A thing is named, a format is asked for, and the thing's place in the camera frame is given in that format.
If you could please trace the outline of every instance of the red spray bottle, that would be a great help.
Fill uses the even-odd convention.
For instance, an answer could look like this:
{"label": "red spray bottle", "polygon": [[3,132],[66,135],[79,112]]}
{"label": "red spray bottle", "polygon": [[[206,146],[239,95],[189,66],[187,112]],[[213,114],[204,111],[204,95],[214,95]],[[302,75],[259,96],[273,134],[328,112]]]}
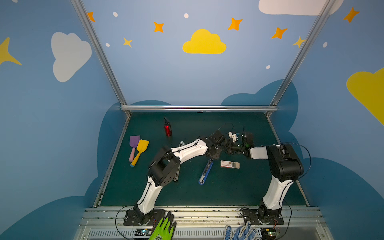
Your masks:
{"label": "red spray bottle", "polygon": [[168,118],[164,118],[165,123],[164,123],[164,130],[166,131],[167,137],[172,136],[172,128],[170,127],[170,122]]}

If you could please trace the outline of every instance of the wire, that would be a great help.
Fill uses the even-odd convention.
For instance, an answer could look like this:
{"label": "wire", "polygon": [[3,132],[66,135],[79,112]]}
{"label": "wire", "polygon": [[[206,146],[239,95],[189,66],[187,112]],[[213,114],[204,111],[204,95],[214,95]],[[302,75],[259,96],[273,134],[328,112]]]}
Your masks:
{"label": "wire", "polygon": [[279,227],[279,223],[277,222],[277,220],[276,220],[276,223],[277,223],[277,228],[279,229],[279,233],[280,233],[280,227]]}
{"label": "wire", "polygon": [[[151,182],[147,182],[147,183],[149,183],[147,192],[145,193],[145,195],[144,195],[144,197],[143,197],[143,200],[141,200],[141,202],[138,204],[138,206],[144,202],[144,199],[145,199],[145,197],[147,196],[149,187],[152,185]],[[119,212],[120,212],[123,208],[125,208],[125,207],[129,207],[129,205],[122,207],[122,208],[118,211],[118,213],[116,213],[116,217],[115,217],[115,227],[116,227],[116,230],[118,231],[118,233],[119,233],[123,238],[125,238],[125,239],[129,239],[129,238],[126,238],[126,237],[119,231],[118,226],[117,226],[117,224],[116,224],[116,219],[118,218]]]}
{"label": "wire", "polygon": [[[299,177],[299,178],[297,179],[297,180],[299,180],[299,179],[301,179],[302,177],[304,177],[304,176],[308,173],[308,171],[310,170],[310,168],[311,168],[311,166],[312,166],[312,158],[311,158],[311,154],[310,154],[309,150],[308,150],[306,147],[304,147],[303,145],[300,145],[300,144],[298,144],[298,143],[294,143],[294,142],[282,142],[282,143],[280,143],[280,144],[285,144],[285,143],[295,144],[295,145],[299,145],[300,147],[305,148],[305,150],[307,150],[308,155],[309,155],[309,157],[310,157],[310,166],[309,166],[309,168],[307,169],[307,171],[306,171],[303,175],[301,175],[301,177]],[[290,185],[291,183],[293,183],[293,182],[294,182],[294,180],[292,180],[292,182],[289,182],[289,183],[284,187],[284,189],[283,189],[283,191],[282,191],[282,193],[281,193],[280,199],[279,199],[280,207],[281,207],[281,199],[282,199],[282,197],[283,197],[283,194],[284,194],[285,189],[287,188],[287,186],[289,186],[289,185]]]}
{"label": "wire", "polygon": [[305,150],[307,150],[308,155],[309,155],[309,157],[310,157],[310,166],[309,166],[309,168],[307,169],[307,171],[306,171],[301,177],[299,177],[299,178],[297,179],[297,180],[299,180],[300,178],[304,177],[304,176],[308,173],[308,171],[311,169],[311,166],[312,166],[312,158],[311,158],[311,154],[310,154],[309,150],[308,150],[306,147],[304,147],[303,145],[300,145],[300,144],[298,144],[298,143],[294,143],[294,142],[282,142],[282,143],[280,143],[280,144],[285,144],[285,143],[295,144],[295,145],[298,145],[298,146],[300,146],[300,147],[305,148]]}
{"label": "wire", "polygon": [[241,215],[242,217],[245,217],[245,215],[242,214],[243,209],[248,209],[248,210],[251,210],[251,209],[249,209],[249,208],[247,208],[247,207],[242,207],[242,208],[240,208],[240,210],[239,210],[240,215]]}
{"label": "wire", "polygon": [[197,140],[197,142],[195,142],[195,144],[193,144],[193,145],[191,145],[191,146],[189,146],[189,147],[185,147],[185,148],[183,148],[183,149],[179,149],[179,150],[174,151],[174,152],[172,152],[172,153],[175,153],[175,152],[181,152],[181,151],[183,151],[183,150],[185,150],[185,149],[188,149],[188,148],[190,148],[190,147],[195,147],[195,146],[197,146],[197,143],[201,140],[200,137],[201,137],[201,136],[199,136],[199,139]]}
{"label": "wire", "polygon": [[230,122],[224,123],[223,126],[221,126],[217,131],[219,131],[222,127],[224,127],[227,124],[231,124],[232,125],[232,128],[231,128],[231,131],[232,131],[233,130],[233,123],[230,123]]}
{"label": "wire", "polygon": [[288,225],[287,225],[287,229],[285,230],[285,233],[283,235],[281,235],[281,237],[276,238],[275,240],[281,239],[287,233],[288,227],[289,227],[289,223],[291,222],[292,208],[291,208],[291,206],[289,206],[289,204],[286,201],[285,201],[285,203],[288,205],[289,209],[291,210],[291,215],[289,216]]}
{"label": "wire", "polygon": [[118,233],[119,233],[123,238],[129,240],[129,238],[126,238],[126,237],[125,237],[125,236],[118,230],[118,226],[117,226],[117,224],[116,224],[116,218],[118,217],[119,212],[120,212],[123,208],[125,208],[125,207],[122,207],[122,208],[118,211],[118,213],[116,214],[116,217],[115,217],[115,227],[116,227],[116,230],[118,231]]}

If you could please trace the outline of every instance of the pink handle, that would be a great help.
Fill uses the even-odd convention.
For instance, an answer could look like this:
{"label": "pink handle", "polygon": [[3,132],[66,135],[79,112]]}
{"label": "pink handle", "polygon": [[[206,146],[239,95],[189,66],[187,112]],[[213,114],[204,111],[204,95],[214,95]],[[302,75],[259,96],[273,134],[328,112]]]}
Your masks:
{"label": "pink handle", "polygon": [[131,152],[131,155],[129,156],[129,161],[132,162],[133,161],[133,156],[135,155],[135,148],[132,148],[132,152]]}

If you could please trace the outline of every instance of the workbench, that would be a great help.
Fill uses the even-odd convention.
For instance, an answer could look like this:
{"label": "workbench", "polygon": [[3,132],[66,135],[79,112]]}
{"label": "workbench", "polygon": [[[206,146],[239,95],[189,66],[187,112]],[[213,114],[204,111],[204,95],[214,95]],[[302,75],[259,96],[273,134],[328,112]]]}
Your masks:
{"label": "workbench", "polygon": [[[170,120],[171,137],[165,135],[164,117]],[[148,166],[162,146],[178,147],[180,141],[188,144],[201,135],[212,134],[226,123],[233,124],[232,132],[242,132],[243,128],[252,132],[255,146],[277,144],[264,113],[132,113],[100,205],[134,205],[144,191]],[[227,134],[231,128],[231,124],[226,124],[220,131]],[[128,161],[132,135],[149,140],[147,150],[135,167]],[[220,160],[239,162],[240,169],[220,167]],[[162,189],[156,206],[259,205],[271,181],[267,160],[222,152],[220,159],[214,161],[205,184],[200,185],[198,180],[207,161],[208,157],[198,156],[183,163],[179,181]],[[289,205],[306,205],[297,184],[290,187],[285,201]]]}

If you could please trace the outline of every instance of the purple spatula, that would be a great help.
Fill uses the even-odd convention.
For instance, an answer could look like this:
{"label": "purple spatula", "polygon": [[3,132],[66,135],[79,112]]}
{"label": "purple spatula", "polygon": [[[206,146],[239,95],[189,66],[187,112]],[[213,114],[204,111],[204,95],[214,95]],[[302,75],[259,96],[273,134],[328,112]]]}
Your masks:
{"label": "purple spatula", "polygon": [[140,136],[131,136],[129,138],[129,145],[132,148],[132,152],[131,152],[131,155],[129,156],[129,161],[132,162],[133,161],[133,157],[135,155],[135,148],[137,147],[137,145],[139,144],[139,141],[140,141]]}

